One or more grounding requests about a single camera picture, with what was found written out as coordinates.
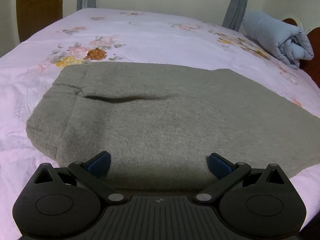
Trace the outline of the grey fleece pants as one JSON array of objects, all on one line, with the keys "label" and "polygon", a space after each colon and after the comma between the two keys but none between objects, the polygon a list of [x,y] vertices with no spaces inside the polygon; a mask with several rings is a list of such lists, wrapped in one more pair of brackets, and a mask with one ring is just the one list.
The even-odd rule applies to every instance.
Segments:
[{"label": "grey fleece pants", "polygon": [[229,69],[125,62],[65,67],[27,121],[60,166],[111,154],[116,189],[185,190],[215,177],[216,152],[291,177],[319,163],[319,118]]}]

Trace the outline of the folded light blue quilt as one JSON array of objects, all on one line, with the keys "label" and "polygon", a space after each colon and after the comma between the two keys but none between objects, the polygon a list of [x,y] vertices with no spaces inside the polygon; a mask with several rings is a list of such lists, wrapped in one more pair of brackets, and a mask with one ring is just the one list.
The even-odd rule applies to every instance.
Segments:
[{"label": "folded light blue quilt", "polygon": [[250,39],[293,69],[299,69],[300,60],[310,61],[314,58],[310,40],[301,27],[258,11],[248,13],[242,25]]}]

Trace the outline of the pink floral bed sheet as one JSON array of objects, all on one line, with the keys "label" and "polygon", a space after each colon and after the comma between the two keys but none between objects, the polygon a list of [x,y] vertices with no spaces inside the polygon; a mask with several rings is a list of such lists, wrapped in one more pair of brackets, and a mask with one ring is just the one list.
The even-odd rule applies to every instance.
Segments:
[{"label": "pink floral bed sheet", "polygon": [[12,206],[48,158],[25,123],[60,71],[94,48],[110,62],[231,69],[319,116],[311,76],[278,61],[243,34],[183,16],[82,9],[42,29],[1,58],[1,239],[18,239]]}]

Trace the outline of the grey curtain right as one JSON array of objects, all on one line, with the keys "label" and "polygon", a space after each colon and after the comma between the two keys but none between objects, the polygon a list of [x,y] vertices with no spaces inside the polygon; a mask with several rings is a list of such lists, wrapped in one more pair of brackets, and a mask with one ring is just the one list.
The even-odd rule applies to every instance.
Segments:
[{"label": "grey curtain right", "polygon": [[239,31],[244,18],[248,0],[231,0],[225,14],[222,26]]}]

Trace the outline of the brown wooden door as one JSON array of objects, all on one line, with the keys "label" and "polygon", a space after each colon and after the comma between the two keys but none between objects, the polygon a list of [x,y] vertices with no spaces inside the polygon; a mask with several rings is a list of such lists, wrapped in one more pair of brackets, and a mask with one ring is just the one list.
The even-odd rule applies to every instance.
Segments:
[{"label": "brown wooden door", "polygon": [[23,42],[48,25],[62,19],[63,0],[16,0],[17,27]]}]

